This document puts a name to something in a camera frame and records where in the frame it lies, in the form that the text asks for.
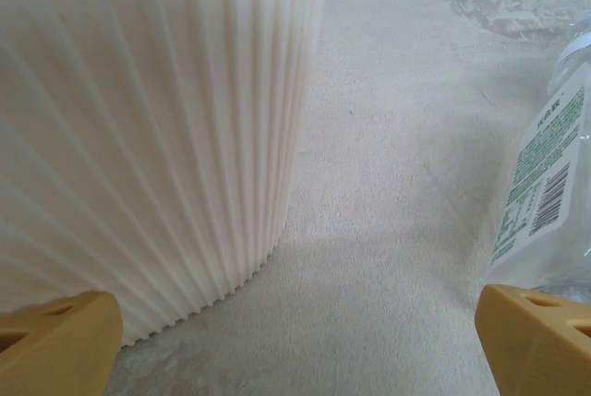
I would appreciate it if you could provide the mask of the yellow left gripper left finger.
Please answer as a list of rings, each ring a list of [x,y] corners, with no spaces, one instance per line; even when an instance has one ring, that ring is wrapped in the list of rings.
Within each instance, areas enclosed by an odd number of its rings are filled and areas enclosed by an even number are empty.
[[[1,315],[3,395],[102,395],[123,337],[115,296],[91,291]]]

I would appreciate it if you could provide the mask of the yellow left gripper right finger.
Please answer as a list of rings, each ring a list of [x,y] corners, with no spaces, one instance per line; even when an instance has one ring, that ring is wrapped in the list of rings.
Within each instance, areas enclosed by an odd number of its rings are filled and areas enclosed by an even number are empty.
[[[589,305],[489,284],[475,325],[501,396],[590,393]]]

